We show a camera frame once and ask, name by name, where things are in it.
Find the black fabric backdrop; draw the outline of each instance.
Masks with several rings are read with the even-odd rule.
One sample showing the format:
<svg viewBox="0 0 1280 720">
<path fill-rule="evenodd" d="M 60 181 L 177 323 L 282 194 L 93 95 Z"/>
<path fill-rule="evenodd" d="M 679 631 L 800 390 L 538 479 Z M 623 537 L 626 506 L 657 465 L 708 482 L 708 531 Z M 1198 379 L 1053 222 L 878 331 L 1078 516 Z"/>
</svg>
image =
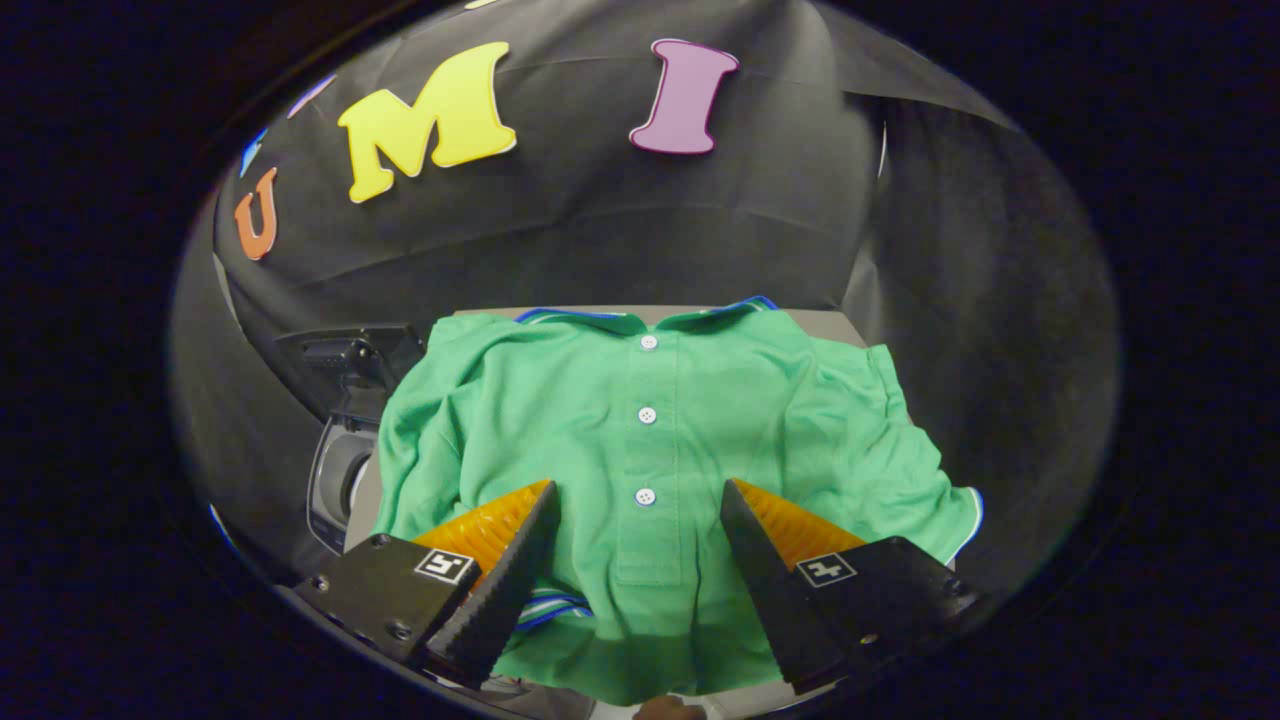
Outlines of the black fabric backdrop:
<svg viewBox="0 0 1280 720">
<path fill-rule="evenodd" d="M 214 163 L 268 120 L 246 105 L 256 94 L 287 104 L 324 77 L 280 85 L 282 69 L 330 53 L 324 41 L 346 29 L 366 38 L 388 8 L 28 5 L 5 24 L 18 86 L 6 179 L 23 186 L 6 196 L 20 213 L 4 287 L 10 319 L 37 325 L 10 355 L 8 418 L 35 464 L 6 496 L 22 530 L 6 546 L 18 602 L 6 716 L 452 715 L 265 593 L 191 496 L 165 432 L 161 341 Z M 980 637 L 856 712 L 1274 716 L 1274 583 L 1254 557 L 1274 506 L 1262 462 L 1274 393 L 1260 387 L 1274 377 L 1274 323 L 1258 310 L 1275 251 L 1257 232 L 1275 227 L 1260 192 L 1275 156 L 1257 127 L 1272 114 L 1274 9 L 859 12 L 982 88 L 1062 168 L 1117 278 L 1126 372 L 1106 482 L 1071 541 Z M 247 343 L 223 331 L 223 361 L 243 361 Z M 257 363 L 255 382 L 278 386 Z M 262 452 L 271 441 L 253 438 Z"/>
<path fill-rule="evenodd" d="M 626 140 L 653 104 L 662 61 L 649 46 L 662 37 L 741 61 L 717 92 L 708 128 L 717 147 L 705 156 Z M 412 101 L 444 59 L 498 40 L 511 50 L 494 94 L 516 149 L 456 168 L 428 163 L 351 202 L 342 111 L 379 88 Z M 273 167 L 279 234 L 253 261 L 232 211 Z M 227 314 L 211 301 L 216 288 L 191 279 L 175 297 L 178 416 L 205 433 L 228 428 L 215 433 L 218 447 L 193 441 L 215 505 L 297 573 L 325 560 L 306 530 L 298 471 L 320 425 L 298 404 L 316 418 L 325 409 L 274 340 L 378 322 L 425 334 L 458 309 L 721 305 L 763 293 L 783 307 L 842 310 L 868 342 L 888 345 L 913 418 L 954 482 L 983 493 L 982 530 L 957 561 L 1002 597 L 1062 541 L 1100 470 L 1119 327 L 1085 213 L 973 88 L 831 6 L 445 9 L 338 68 L 293 118 L 282 110 L 238 170 L 236 158 L 212 215 L 214 247 L 244 336 L 296 400 L 257 388 L 270 379 L 256 357 L 209 361 L 237 341 L 189 329 L 230 329 L 204 314 Z M 204 242 L 189 274 L 209 272 Z M 186 307 L 196 283 L 202 310 Z M 227 389 L 216 405 L 192 392 L 210 387 Z M 250 413 L 264 419 L 246 423 Z"/>
</svg>

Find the striped collar trim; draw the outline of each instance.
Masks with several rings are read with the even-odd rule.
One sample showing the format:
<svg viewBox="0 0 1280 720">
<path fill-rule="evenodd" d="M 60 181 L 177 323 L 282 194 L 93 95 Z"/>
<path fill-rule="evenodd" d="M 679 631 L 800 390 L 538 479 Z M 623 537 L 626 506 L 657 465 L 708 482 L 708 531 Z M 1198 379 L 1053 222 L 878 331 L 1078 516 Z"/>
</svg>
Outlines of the striped collar trim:
<svg viewBox="0 0 1280 720">
<path fill-rule="evenodd" d="M 543 623 L 550 621 L 561 615 L 575 618 L 594 618 L 585 597 L 570 594 L 556 588 L 535 588 L 532 597 L 525 603 L 525 609 L 516 620 L 515 632 L 532 630 Z"/>
<path fill-rule="evenodd" d="M 742 300 L 741 302 L 735 302 L 723 307 L 710 307 L 698 313 L 672 315 L 658 323 L 655 328 L 673 328 L 705 322 L 712 318 L 722 318 L 724 315 L 760 313 L 777 309 L 778 306 L 774 305 L 772 300 L 764 297 L 763 295 L 756 295 Z M 575 310 L 561 310 L 558 307 L 534 307 L 532 310 L 516 318 L 516 322 L 522 325 L 536 325 L 540 323 L 586 324 L 618 334 L 636 334 L 649 329 L 644 320 L 641 320 L 637 315 L 631 315 L 628 313 L 579 313 Z"/>
</svg>

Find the green polo shirt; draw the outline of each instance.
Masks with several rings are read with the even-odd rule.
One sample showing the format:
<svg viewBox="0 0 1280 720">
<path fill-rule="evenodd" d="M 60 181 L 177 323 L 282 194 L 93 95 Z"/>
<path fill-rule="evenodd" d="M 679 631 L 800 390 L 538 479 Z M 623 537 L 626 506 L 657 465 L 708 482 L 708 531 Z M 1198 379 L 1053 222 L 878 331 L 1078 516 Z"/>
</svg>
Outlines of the green polo shirt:
<svg viewBox="0 0 1280 720">
<path fill-rule="evenodd" d="M 888 350 L 809 337 L 763 297 L 654 327 L 549 309 L 444 318 L 378 442 L 374 532 L 398 538 L 556 482 L 539 585 L 590 614 L 517 633 L 494 673 L 612 705 L 781 679 L 719 523 L 727 478 L 941 562 L 982 519 L 908 420 Z"/>
</svg>

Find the shirt sleeve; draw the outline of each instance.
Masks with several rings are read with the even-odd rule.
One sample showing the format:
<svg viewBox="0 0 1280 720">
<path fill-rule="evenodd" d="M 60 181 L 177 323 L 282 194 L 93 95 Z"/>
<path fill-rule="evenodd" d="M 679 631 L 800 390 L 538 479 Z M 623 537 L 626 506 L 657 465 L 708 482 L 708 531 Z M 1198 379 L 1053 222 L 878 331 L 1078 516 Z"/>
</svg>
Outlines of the shirt sleeve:
<svg viewBox="0 0 1280 720">
<path fill-rule="evenodd" d="M 387 402 L 378 430 L 383 500 L 375 533 L 413 539 L 443 524 L 462 507 L 465 418 L 477 389 L 470 368 L 484 325 L 500 318 L 457 315 L 440 319 L 428 354 L 401 380 Z"/>
<path fill-rule="evenodd" d="M 982 497 L 951 484 L 942 454 L 911 424 L 886 346 L 820 345 L 826 396 L 844 420 L 832 455 L 840 518 L 828 519 L 868 542 L 905 537 L 950 562 L 982 524 Z"/>
</svg>

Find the pink letter i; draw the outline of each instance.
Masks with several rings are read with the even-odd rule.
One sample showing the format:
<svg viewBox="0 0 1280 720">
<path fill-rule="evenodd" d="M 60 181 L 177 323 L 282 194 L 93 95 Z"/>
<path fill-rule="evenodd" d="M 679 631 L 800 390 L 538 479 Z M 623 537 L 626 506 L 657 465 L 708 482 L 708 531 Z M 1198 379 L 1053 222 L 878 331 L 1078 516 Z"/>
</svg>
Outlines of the pink letter i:
<svg viewBox="0 0 1280 720">
<path fill-rule="evenodd" d="M 707 119 L 721 77 L 737 69 L 737 59 L 684 40 L 658 40 L 652 49 L 663 59 L 658 97 L 649 122 L 631 131 L 631 142 L 654 152 L 687 155 L 716 147 Z"/>
</svg>

